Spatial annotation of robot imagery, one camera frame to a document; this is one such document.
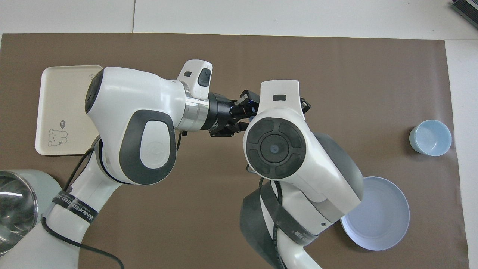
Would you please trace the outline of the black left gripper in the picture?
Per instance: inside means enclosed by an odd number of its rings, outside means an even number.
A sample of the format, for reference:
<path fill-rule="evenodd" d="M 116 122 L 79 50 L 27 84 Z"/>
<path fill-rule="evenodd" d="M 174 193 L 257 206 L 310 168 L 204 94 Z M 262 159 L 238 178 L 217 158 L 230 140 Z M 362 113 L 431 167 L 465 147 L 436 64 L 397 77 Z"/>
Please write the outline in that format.
<path fill-rule="evenodd" d="M 208 95 L 209 109 L 202 130 L 209 131 L 211 137 L 232 137 L 235 133 L 246 131 L 248 122 L 232 122 L 232 116 L 256 116 L 260 103 L 260 95 L 250 90 L 244 90 L 238 100 L 210 93 Z"/>

